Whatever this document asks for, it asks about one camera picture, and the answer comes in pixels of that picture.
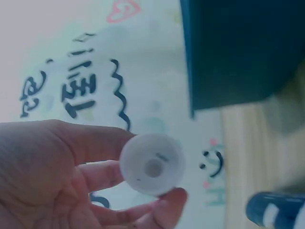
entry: bottle cap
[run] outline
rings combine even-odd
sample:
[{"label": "bottle cap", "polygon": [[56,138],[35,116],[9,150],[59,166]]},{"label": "bottle cap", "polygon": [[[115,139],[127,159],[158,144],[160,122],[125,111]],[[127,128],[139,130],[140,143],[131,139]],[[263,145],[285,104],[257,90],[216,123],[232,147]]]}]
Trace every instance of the bottle cap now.
[{"label": "bottle cap", "polygon": [[120,169],[135,190],[160,196],[177,185],[185,169],[184,155],[167,135],[137,135],[123,147]]}]

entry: dark green box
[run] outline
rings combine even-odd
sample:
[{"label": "dark green box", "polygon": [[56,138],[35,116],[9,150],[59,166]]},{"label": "dark green box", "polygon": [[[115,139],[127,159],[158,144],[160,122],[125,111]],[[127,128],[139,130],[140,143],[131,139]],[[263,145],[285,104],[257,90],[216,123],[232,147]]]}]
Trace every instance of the dark green box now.
[{"label": "dark green box", "polygon": [[305,0],[181,0],[192,114],[262,100],[305,54]]}]

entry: doodle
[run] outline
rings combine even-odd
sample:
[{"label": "doodle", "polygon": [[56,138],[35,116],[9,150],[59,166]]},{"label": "doodle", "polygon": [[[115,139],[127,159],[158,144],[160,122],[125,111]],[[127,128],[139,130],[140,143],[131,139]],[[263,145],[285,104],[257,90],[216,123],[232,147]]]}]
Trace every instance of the doodle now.
[{"label": "doodle", "polygon": [[117,73],[120,64],[115,59],[111,59],[110,61],[115,64],[115,70],[113,71],[111,77],[117,79],[120,82],[118,87],[113,92],[113,94],[116,97],[118,97],[123,103],[123,106],[122,106],[121,110],[119,111],[118,115],[121,119],[123,119],[126,122],[126,124],[127,124],[126,130],[129,131],[130,127],[131,127],[131,122],[130,122],[129,117],[125,114],[125,109],[126,109],[126,106],[127,106],[127,100],[126,100],[125,96],[120,92],[120,89],[121,89],[124,81],[123,81],[123,77]]},{"label": "doodle", "polygon": [[223,187],[208,189],[206,193],[217,195],[217,200],[206,202],[207,206],[217,206],[225,204],[225,189]]},{"label": "doodle", "polygon": [[68,56],[69,57],[73,57],[73,56],[82,55],[82,54],[84,54],[86,52],[90,53],[90,52],[93,52],[93,51],[94,51],[94,49],[92,49],[92,48],[90,48],[88,50],[78,50],[78,51],[73,51],[73,52],[68,53]]},{"label": "doodle", "polygon": [[[45,61],[46,64],[52,63],[53,59],[49,58]],[[45,71],[40,71],[40,74],[42,76],[42,82],[39,86],[37,86],[37,83],[35,82],[34,78],[32,76],[28,77],[22,88],[22,95],[20,97],[20,101],[23,102],[22,110],[20,118],[25,118],[29,116],[30,111],[36,109],[40,103],[38,98],[32,98],[33,105],[30,105],[30,102],[28,101],[28,98],[31,98],[32,96],[36,95],[41,91],[41,89],[44,87],[45,82],[47,80],[47,74]]]},{"label": "doodle", "polygon": [[89,40],[90,38],[96,36],[95,33],[84,33],[81,36],[78,36],[77,38],[74,38],[72,41],[73,42],[86,42],[87,40]]},{"label": "doodle", "polygon": [[110,203],[105,197],[97,197],[94,193],[89,194],[91,202],[98,202],[102,204],[105,208],[110,208]]},{"label": "doodle", "polygon": [[[224,158],[220,151],[222,150],[223,146],[217,143],[216,139],[210,139],[210,145],[207,150],[204,150],[202,152],[202,155],[206,159],[206,162],[208,165],[212,165],[214,167],[217,167],[217,169],[209,174],[209,177],[207,178],[206,181],[203,183],[203,187],[205,189],[205,193],[207,196],[215,197],[216,200],[213,199],[212,201],[207,201],[206,205],[207,206],[218,206],[218,205],[224,205],[225,204],[225,188],[223,186],[222,181],[224,181],[224,173],[221,173],[223,171],[224,167]],[[215,153],[215,156],[217,159],[212,158],[212,152]],[[207,165],[202,163],[199,165],[199,168],[202,170],[207,169]]]},{"label": "doodle", "polygon": [[[79,68],[90,68],[92,66],[92,61],[84,61],[82,63],[79,63],[77,65],[74,65],[70,68],[68,68],[70,75],[68,75],[67,79],[71,80],[69,83],[70,91],[67,91],[67,84],[63,84],[61,88],[61,102],[65,102],[66,99],[74,99],[76,96],[76,92],[80,92],[80,96],[85,97],[88,92],[87,88],[89,88],[89,93],[92,94],[96,90],[96,75],[90,74],[89,76],[89,82],[87,82],[86,78],[81,79],[80,85],[78,85],[78,82],[74,79],[75,77],[79,76],[81,74],[80,71],[73,72],[75,70],[78,70]],[[76,105],[71,105],[70,103],[65,103],[65,109],[72,118],[77,118],[77,111],[81,111],[84,109],[88,109],[91,107],[94,107],[96,104],[95,100],[89,100],[83,103],[78,103]]]},{"label": "doodle", "polygon": [[[210,177],[211,177],[211,178],[216,177],[216,176],[221,172],[221,170],[222,170],[222,168],[223,168],[223,166],[224,166],[224,159],[223,159],[223,156],[221,155],[221,153],[220,153],[219,151],[216,151],[215,154],[216,154],[216,156],[217,156],[218,159],[219,159],[218,162],[217,162],[216,160],[211,159],[211,158],[209,157],[209,155],[210,155],[209,151],[204,151],[204,152],[203,152],[203,156],[205,156],[206,160],[207,160],[210,164],[212,164],[212,165],[218,165],[218,169],[217,169],[214,173],[210,174]],[[200,165],[200,168],[201,168],[201,169],[205,169],[205,168],[206,168],[205,164],[201,164],[201,165]]]},{"label": "doodle", "polygon": [[112,12],[107,17],[107,22],[117,23],[139,13],[141,8],[134,0],[116,0],[112,6]]},{"label": "doodle", "polygon": [[[223,158],[222,154],[219,152],[219,150],[222,149],[222,145],[218,145],[216,139],[214,139],[214,138],[210,139],[210,145],[211,145],[211,147],[208,150],[203,151],[202,154],[209,164],[218,167],[215,172],[213,172],[212,174],[209,175],[210,178],[215,178],[217,175],[220,174],[220,172],[222,171],[222,169],[224,167],[224,158]],[[215,153],[216,157],[218,158],[217,160],[210,158],[211,151],[213,151]],[[199,168],[206,169],[206,164],[203,164],[203,163],[200,164]]]}]

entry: blue and white object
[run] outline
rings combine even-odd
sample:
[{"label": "blue and white object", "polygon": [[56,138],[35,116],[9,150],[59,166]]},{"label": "blue and white object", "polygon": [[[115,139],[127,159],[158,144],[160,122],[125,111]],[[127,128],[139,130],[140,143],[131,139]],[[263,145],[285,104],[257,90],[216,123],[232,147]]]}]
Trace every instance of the blue and white object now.
[{"label": "blue and white object", "polygon": [[305,228],[305,195],[260,192],[246,207],[247,217],[258,226],[275,229]]}]

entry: finger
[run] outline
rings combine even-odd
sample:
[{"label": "finger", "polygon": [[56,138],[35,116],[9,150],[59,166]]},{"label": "finger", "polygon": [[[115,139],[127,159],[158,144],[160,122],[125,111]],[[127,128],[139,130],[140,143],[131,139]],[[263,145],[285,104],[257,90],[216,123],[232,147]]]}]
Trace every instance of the finger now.
[{"label": "finger", "polygon": [[116,127],[78,125],[59,120],[41,123],[66,145],[74,157],[75,165],[118,160],[123,146],[134,136]]},{"label": "finger", "polygon": [[155,202],[135,206],[121,211],[114,211],[92,204],[91,209],[101,225],[122,225],[136,221],[151,212]]},{"label": "finger", "polygon": [[183,188],[176,188],[161,197],[151,213],[137,220],[133,227],[137,229],[173,229],[179,221],[187,193]]},{"label": "finger", "polygon": [[118,161],[79,165],[89,192],[110,188],[124,181]]}]

